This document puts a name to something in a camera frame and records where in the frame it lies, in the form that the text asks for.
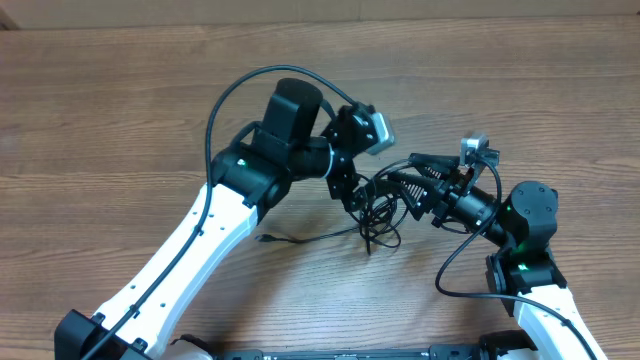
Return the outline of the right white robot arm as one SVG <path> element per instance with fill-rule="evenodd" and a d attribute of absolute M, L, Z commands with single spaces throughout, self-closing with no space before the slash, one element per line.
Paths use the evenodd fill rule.
<path fill-rule="evenodd" d="M 462 224 L 475 240 L 497 246 L 486 259 L 488 291 L 448 290 L 441 274 L 437 290 L 449 297 L 495 299 L 518 324 L 491 333 L 472 345 L 433 345 L 431 359 L 602 359 L 605 354 L 582 320 L 568 282 L 550 249 L 558 224 L 558 194 L 525 181 L 509 195 L 490 195 L 477 187 L 483 170 L 497 171 L 493 150 L 467 151 L 459 157 L 413 154 L 405 165 L 384 173 L 415 219 L 425 214 L 433 225 Z"/>

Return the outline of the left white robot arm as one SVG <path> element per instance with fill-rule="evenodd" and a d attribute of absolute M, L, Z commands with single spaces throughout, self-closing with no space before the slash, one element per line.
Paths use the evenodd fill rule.
<path fill-rule="evenodd" d="M 142 270 L 92 316 L 72 310 L 63 318 L 54 333 L 55 357 L 161 358 L 196 294 L 293 182 L 324 179 L 332 198 L 354 205 L 354 157 L 378 153 L 394 135 L 373 106 L 353 102 L 312 136 L 319 110 L 329 108 L 314 85 L 280 80 L 263 119 L 208 160 L 207 181 L 189 214 Z"/>

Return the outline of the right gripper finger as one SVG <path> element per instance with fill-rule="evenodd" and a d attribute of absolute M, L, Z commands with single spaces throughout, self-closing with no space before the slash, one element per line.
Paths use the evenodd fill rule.
<path fill-rule="evenodd" d="M 387 179 L 400 185 L 400 196 L 416 221 L 430 213 L 443 197 L 443 181 L 437 178 L 393 172 Z"/>
<path fill-rule="evenodd" d="M 429 168 L 440 175 L 450 175 L 460 166 L 459 156 L 411 153 L 408 160 L 416 168 Z"/>

